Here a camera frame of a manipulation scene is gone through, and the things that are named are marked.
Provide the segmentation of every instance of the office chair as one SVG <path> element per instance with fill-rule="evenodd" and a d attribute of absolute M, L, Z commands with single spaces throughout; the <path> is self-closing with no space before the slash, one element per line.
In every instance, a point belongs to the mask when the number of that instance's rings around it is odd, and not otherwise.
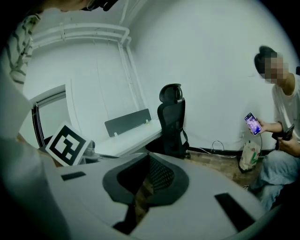
<path fill-rule="evenodd" d="M 162 104 L 157 109 L 163 134 L 163 154 L 176 158 L 190 157 L 187 153 L 188 137 L 183 130 L 186 102 L 180 86 L 181 84 L 164 86 L 159 94 Z"/>

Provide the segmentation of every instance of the hand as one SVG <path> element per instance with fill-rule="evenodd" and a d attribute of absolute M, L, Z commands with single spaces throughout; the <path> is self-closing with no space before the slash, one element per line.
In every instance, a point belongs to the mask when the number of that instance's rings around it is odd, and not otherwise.
<path fill-rule="evenodd" d="M 259 122 L 259 124 L 261 125 L 262 127 L 262 130 L 260 131 L 260 134 L 262 134 L 263 132 L 267 132 L 268 131 L 268 126 L 269 124 L 268 123 L 265 123 L 264 121 L 260 120 L 260 119 L 257 119 L 257 121 Z"/>
<path fill-rule="evenodd" d="M 282 150 L 288 154 L 291 154 L 295 157 L 300 157 L 300 144 L 297 141 L 295 135 L 292 135 L 292 138 L 289 141 L 282 140 L 281 137 L 278 138 L 279 150 Z"/>

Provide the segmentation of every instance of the white desk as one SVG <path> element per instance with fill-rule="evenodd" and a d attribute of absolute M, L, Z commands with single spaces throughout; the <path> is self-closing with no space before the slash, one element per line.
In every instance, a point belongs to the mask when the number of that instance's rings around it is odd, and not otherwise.
<path fill-rule="evenodd" d="M 95 152 L 124 157 L 161 136 L 159 120 L 152 120 L 104 142 L 95 143 Z"/>

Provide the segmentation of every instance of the gray panel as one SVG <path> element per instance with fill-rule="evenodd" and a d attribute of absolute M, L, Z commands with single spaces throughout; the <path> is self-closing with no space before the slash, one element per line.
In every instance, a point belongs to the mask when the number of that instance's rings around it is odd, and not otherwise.
<path fill-rule="evenodd" d="M 138 112 L 109 120 L 105 122 L 105 126 L 109 136 L 113 137 L 114 133 L 117 133 L 118 135 L 124 133 L 146 123 L 146 120 L 151 120 L 149 109 L 140 110 Z"/>

